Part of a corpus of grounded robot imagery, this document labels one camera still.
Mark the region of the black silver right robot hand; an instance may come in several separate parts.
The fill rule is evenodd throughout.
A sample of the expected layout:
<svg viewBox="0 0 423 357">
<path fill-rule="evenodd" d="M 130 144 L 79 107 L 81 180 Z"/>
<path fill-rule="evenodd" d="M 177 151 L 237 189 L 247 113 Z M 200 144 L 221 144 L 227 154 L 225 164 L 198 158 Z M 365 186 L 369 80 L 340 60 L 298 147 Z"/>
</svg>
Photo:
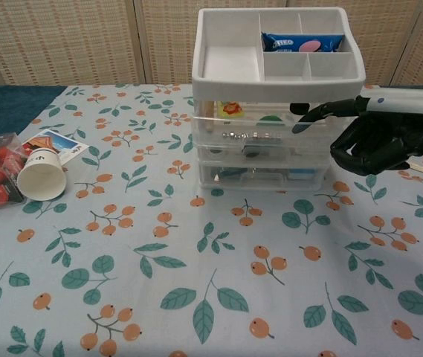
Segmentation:
<svg viewBox="0 0 423 357">
<path fill-rule="evenodd" d="M 346 171 L 368 176 L 405 170 L 409 158 L 423 156 L 423 89 L 378 87 L 326 102 L 305 113 L 292 132 L 329 117 L 353 119 L 330 146 L 331 157 Z"/>
</svg>

